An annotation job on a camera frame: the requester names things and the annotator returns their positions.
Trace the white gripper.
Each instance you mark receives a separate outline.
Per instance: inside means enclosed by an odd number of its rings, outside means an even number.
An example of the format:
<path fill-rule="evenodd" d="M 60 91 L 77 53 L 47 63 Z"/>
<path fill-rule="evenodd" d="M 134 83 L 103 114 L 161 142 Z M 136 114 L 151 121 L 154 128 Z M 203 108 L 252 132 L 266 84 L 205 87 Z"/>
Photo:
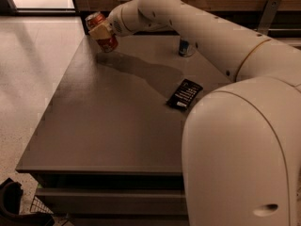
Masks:
<path fill-rule="evenodd" d="M 110 39 L 113 35 L 113 31 L 117 36 L 128 36 L 129 30 L 122 20 L 122 9 L 123 5 L 119 5 L 112 9 L 107 17 L 108 22 L 106 20 L 99 21 L 89 30 L 89 35 L 94 40 Z"/>

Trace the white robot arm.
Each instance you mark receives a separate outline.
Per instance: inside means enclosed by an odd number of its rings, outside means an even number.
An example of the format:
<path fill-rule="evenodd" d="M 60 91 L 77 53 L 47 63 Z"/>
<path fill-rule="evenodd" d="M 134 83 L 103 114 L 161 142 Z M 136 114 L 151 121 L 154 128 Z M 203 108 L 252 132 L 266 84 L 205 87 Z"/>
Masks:
<path fill-rule="evenodd" d="M 132 0 L 94 40 L 167 25 L 230 84 L 186 119 L 182 173 L 190 226 L 296 226 L 301 170 L 300 52 L 181 0 Z"/>

